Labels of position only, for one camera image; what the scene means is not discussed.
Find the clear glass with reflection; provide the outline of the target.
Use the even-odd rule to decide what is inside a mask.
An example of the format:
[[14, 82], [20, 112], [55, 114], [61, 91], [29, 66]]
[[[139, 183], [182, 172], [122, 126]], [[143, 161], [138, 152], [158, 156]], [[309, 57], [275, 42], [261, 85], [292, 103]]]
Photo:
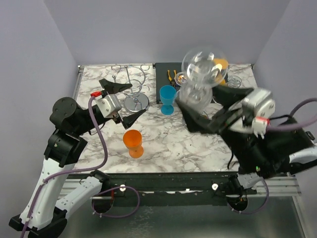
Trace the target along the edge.
[[226, 85], [230, 88], [240, 88], [242, 84], [242, 79], [236, 75], [230, 75], [227, 78]]

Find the orange plastic goblet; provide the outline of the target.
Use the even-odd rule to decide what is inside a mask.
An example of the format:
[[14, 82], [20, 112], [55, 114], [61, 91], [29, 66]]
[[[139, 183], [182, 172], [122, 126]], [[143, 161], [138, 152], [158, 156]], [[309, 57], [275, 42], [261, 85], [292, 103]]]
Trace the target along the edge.
[[132, 158], [140, 158], [143, 155], [142, 135], [139, 131], [132, 129], [125, 132], [123, 143], [129, 150], [129, 155]]

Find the blue plastic goblet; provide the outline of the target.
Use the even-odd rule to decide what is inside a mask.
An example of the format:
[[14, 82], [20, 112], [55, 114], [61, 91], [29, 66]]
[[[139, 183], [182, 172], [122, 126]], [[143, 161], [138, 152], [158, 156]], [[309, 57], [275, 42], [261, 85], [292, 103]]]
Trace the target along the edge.
[[162, 102], [161, 112], [165, 116], [169, 116], [174, 112], [174, 99], [176, 96], [176, 89], [170, 85], [165, 85], [159, 90], [160, 100]]

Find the yellow plastic goblet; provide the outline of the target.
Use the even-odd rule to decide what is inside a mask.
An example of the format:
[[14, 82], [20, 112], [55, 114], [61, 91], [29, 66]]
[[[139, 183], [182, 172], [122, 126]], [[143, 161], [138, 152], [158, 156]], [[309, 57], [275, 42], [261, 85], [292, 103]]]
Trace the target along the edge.
[[213, 62], [215, 65], [218, 65], [218, 68], [220, 69], [215, 81], [220, 85], [225, 85], [228, 72], [228, 61], [224, 58], [214, 58]]

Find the scroll arm chrome glass rack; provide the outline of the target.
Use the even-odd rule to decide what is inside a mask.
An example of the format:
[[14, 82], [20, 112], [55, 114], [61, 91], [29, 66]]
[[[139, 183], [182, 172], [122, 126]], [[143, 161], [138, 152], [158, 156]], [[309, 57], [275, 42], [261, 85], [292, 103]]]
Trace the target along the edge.
[[[228, 76], [228, 74], [226, 74], [224, 80], [220, 84], [231, 87], [231, 88], [240, 88], [241, 83], [242, 83], [242, 79], [240, 77], [236, 75]], [[221, 104], [215, 101], [214, 98], [212, 99], [211, 102], [221, 106]], [[206, 113], [205, 111], [203, 111], [202, 116], [209, 119], [209, 114]]]

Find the clear stemmed glass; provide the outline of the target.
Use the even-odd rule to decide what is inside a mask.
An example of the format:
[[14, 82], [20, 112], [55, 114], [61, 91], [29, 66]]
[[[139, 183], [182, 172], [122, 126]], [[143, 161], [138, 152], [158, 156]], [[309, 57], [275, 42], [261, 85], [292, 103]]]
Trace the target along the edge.
[[174, 81], [175, 81], [176, 85], [182, 86], [183, 84], [185, 84], [187, 82], [186, 73], [185, 72], [177, 73], [174, 77]]

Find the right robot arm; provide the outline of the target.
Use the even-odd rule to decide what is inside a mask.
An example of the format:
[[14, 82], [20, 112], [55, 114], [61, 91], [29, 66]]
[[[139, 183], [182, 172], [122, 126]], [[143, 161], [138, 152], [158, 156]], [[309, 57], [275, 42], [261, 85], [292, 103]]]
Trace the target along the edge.
[[304, 131], [308, 122], [289, 114], [284, 123], [271, 125], [275, 101], [269, 90], [216, 86], [212, 91], [222, 108], [210, 119], [182, 92], [175, 101], [189, 132], [219, 135], [238, 160], [238, 173], [219, 185], [218, 193], [241, 195], [259, 181], [316, 166], [317, 147]]

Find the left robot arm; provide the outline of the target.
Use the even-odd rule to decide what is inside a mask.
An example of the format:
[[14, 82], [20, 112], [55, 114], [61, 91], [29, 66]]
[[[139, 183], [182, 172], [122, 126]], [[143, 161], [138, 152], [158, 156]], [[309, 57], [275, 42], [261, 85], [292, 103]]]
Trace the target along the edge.
[[83, 134], [92, 129], [100, 134], [101, 127], [110, 120], [127, 129], [143, 114], [138, 111], [127, 117], [119, 115], [122, 106], [117, 93], [130, 89], [131, 83], [101, 79], [100, 85], [102, 90], [91, 94], [87, 109], [70, 97], [55, 102], [50, 116], [55, 131], [48, 139], [39, 180], [24, 211], [9, 221], [22, 237], [60, 236], [70, 216], [93, 196], [107, 195], [109, 205], [113, 205], [116, 188], [100, 166], [87, 168], [86, 179], [66, 196], [60, 196], [69, 174], [76, 173], [74, 167], [87, 145]]

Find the dark grey tool tray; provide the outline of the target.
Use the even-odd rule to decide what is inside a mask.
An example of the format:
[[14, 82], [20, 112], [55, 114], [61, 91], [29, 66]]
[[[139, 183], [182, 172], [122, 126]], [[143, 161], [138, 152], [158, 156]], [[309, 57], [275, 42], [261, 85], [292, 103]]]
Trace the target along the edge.
[[177, 73], [181, 72], [181, 62], [156, 62], [153, 64], [156, 72], [156, 103], [160, 104], [159, 90], [165, 85], [170, 85], [167, 77], [167, 70], [176, 69]]

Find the yellow handled pliers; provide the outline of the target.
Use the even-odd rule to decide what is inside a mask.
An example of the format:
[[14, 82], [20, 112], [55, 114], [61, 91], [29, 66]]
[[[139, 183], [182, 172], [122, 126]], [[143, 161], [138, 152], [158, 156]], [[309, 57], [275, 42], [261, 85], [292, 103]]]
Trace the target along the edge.
[[177, 71], [176, 69], [174, 70], [170, 70], [168, 69], [167, 70], [167, 77], [168, 77], [168, 80], [170, 82], [170, 85], [174, 88], [179, 88], [179, 85], [176, 83], [175, 79], [176, 79], [176, 75], [177, 75]]

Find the black front mounting rail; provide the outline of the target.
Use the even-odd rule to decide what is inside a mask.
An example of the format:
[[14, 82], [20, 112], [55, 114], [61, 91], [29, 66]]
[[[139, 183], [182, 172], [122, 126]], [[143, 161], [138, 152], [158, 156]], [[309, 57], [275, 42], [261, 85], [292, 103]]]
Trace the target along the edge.
[[243, 188], [234, 172], [109, 174], [101, 191], [92, 197], [97, 212], [110, 207], [140, 206], [224, 206], [239, 195], [259, 194], [257, 188]]

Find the aluminium extrusion frame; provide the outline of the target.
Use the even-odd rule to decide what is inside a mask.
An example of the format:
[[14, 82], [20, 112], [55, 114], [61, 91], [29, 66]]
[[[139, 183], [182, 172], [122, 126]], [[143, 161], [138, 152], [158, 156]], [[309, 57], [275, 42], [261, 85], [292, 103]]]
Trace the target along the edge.
[[[83, 180], [85, 180], [88, 176], [86, 169], [79, 169], [78, 174]], [[297, 196], [299, 194], [299, 186], [297, 185], [296, 179], [293, 177], [275, 177], [262, 180], [257, 182], [251, 188], [258, 188], [260, 193], [255, 195], [239, 195], [236, 200], [233, 196], [230, 196], [231, 200], [228, 201], [226, 205], [230, 206], [230, 208], [237, 213], [244, 213], [245, 208], [247, 207], [247, 196], [264, 197], [265, 199], [269, 199], [271, 196], [286, 197]], [[108, 216], [108, 211], [110, 210], [109, 209], [104, 213], [100, 213], [96, 211], [94, 205], [92, 205], [92, 208], [95, 213], [102, 217]]]

